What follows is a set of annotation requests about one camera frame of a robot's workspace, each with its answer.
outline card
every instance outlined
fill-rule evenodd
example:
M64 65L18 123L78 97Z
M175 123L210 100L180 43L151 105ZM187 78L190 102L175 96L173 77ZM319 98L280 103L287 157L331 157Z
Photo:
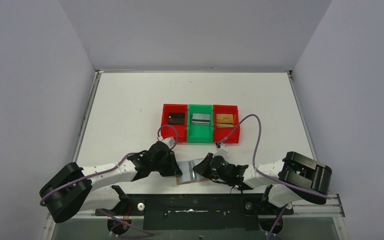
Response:
M177 112L168 113L168 124L185 124L185 114Z
M192 113L192 123L199 125L210 125L210 114Z
M218 113L215 115L215 123L233 125L234 124L233 114Z
M218 128L233 128L234 125L228 125L228 124L216 124L215 125Z

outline white tabletop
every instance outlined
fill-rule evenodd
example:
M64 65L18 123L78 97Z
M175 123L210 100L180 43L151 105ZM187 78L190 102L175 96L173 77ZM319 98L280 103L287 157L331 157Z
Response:
M257 114L262 122L256 164L267 164L295 151L313 157L286 73L103 73L91 108L79 166L118 161L126 153L148 150L157 141L163 104L237 105L239 118ZM252 165L258 135L256 119L241 126L239 144L228 144L227 161ZM178 162L215 153L214 144L180 143ZM230 187L211 181L177 185L175 177L121 182L127 194L226 194ZM259 187L248 193L262 193Z

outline screw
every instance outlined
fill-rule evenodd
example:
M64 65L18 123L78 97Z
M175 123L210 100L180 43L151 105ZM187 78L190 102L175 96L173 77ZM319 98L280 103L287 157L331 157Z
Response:
M143 204L142 202L140 202L138 205L137 205L137 210L139 211L143 211L145 209L145 204Z
M252 210L253 209L253 204L250 203L250 202L245 203L245 209L246 210Z

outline white wall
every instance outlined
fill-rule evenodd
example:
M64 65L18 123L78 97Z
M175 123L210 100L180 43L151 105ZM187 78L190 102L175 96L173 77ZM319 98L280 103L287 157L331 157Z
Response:
M59 0L96 69L291 70L332 0Z
M333 0L292 78L351 239L384 239L384 1Z
M0 0L0 239L38 239L40 188L74 153L94 69L57 0Z

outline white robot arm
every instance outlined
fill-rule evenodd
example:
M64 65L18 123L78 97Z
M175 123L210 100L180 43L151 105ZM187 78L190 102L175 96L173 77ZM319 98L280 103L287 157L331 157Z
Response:
M226 145L216 143L217 152L208 153L193 169L218 184L226 184L241 191L266 188L266 199L281 208L304 199L314 204L325 204L328 198L332 169L296 152L288 152L284 159L257 166L234 165L225 160Z
M64 166L39 194L40 205L46 206L56 223L62 223L78 211L112 210L126 194L119 182L133 182L159 172L162 177L180 176L174 151L173 137L161 139L149 150L127 154L120 162L79 167L71 162Z

